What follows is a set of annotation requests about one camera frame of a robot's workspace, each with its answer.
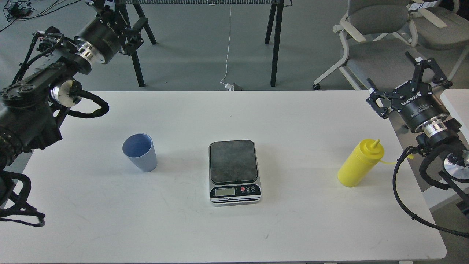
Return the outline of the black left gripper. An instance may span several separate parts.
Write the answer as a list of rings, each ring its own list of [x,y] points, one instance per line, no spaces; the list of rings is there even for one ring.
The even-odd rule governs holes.
[[[143,44],[142,29],[148,26],[148,18],[141,17],[132,28],[123,29],[115,0],[87,0],[86,4],[95,10],[96,17],[77,33],[75,42],[95,48],[103,58],[102,64],[108,64],[119,50],[131,56]]]

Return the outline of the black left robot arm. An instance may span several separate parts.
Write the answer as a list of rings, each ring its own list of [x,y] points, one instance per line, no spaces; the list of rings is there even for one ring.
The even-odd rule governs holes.
[[[27,199],[31,180],[21,173],[5,170],[22,153],[62,140],[60,126],[65,117],[101,117],[109,105],[101,97],[85,91],[74,76],[89,74],[96,63],[107,64],[117,54],[132,58],[139,87],[144,79],[137,49],[144,30],[157,41],[144,15],[143,4],[159,0],[87,0],[96,16],[73,38],[49,27],[33,35],[25,60],[11,85],[1,89],[1,221],[43,227],[45,214]]]

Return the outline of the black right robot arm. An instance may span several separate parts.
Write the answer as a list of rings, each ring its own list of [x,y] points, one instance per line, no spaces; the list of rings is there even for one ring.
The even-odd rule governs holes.
[[[411,80],[392,91],[382,91],[370,78],[367,79],[370,84],[367,103],[377,115],[387,119],[390,113],[397,112],[407,128],[417,134],[417,146],[406,147],[394,167],[392,173],[394,197],[413,220],[442,232],[468,238],[467,232],[440,227],[422,219],[399,197],[396,179],[400,165],[409,155],[420,154],[423,157],[419,167],[421,178],[438,189],[453,190],[462,199],[458,204],[459,209],[468,216],[468,194],[458,186],[458,183],[468,182],[468,148],[458,135],[462,124],[454,118],[449,118],[449,111],[433,92],[432,85],[423,81],[424,70],[433,71],[432,83],[436,85],[449,88],[452,82],[447,79],[433,58],[417,59],[409,52],[405,52],[405,56],[415,68]]]

